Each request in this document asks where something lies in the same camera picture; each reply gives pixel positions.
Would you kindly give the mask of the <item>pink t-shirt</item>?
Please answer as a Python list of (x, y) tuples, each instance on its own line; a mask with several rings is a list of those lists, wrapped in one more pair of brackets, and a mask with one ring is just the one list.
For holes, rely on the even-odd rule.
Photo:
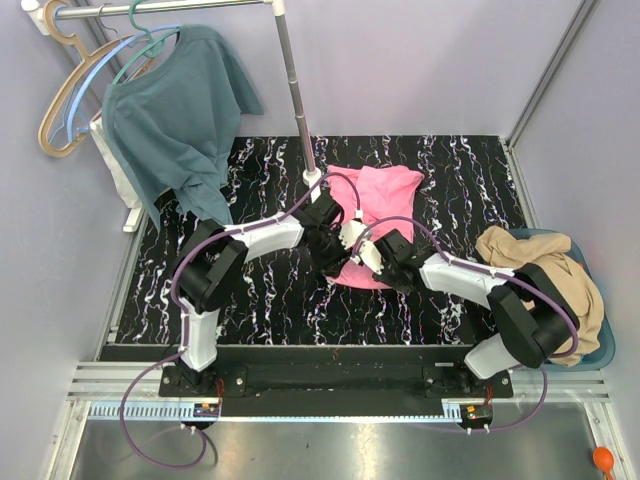
[[(355, 185), (366, 225), (391, 216), (413, 218), (416, 191), (424, 180), (421, 172), (402, 165), (385, 168), (365, 166), (360, 169), (329, 166), (328, 171), (345, 175)], [(344, 210), (343, 224), (355, 218), (357, 200), (352, 187), (337, 175), (329, 177), (328, 182), (330, 195)], [(413, 224), (395, 220), (374, 227), (371, 239), (376, 241), (393, 229), (397, 229), (406, 240), (413, 241)], [(332, 281), (361, 290), (391, 289), (384, 283), (375, 281), (372, 275), (373, 272), (365, 265), (359, 266), (349, 260), (339, 276)]]

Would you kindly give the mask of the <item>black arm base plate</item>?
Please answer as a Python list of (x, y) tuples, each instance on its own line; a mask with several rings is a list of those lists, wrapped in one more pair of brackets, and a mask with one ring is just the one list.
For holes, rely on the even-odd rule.
[(146, 348), (130, 363), (100, 362), (104, 392), (135, 398), (220, 401), (224, 418), (435, 417), (442, 403), (512, 398), (506, 368), (487, 380), (464, 366), (464, 346), (231, 346), (202, 373), (169, 351)]

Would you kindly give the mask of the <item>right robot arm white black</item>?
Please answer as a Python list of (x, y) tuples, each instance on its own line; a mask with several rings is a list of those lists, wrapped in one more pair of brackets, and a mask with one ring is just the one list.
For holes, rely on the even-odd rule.
[(496, 268), (462, 260), (438, 248), (417, 249), (398, 230), (359, 248), (376, 281), (403, 294), (423, 285), (473, 302), (491, 314), (497, 332), (480, 341), (454, 371), (466, 396), (486, 389), (490, 377), (524, 366), (536, 369), (578, 346), (578, 318), (541, 267)]

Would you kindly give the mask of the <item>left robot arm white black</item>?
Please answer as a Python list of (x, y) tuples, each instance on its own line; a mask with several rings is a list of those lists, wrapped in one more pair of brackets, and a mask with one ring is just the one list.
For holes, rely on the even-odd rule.
[(181, 384), (196, 396), (215, 386), (221, 310), (246, 263), (280, 250), (305, 248), (322, 274), (336, 276), (349, 257), (340, 239), (344, 209), (326, 193), (291, 212), (243, 225), (199, 224), (174, 264), (171, 298), (180, 309)]

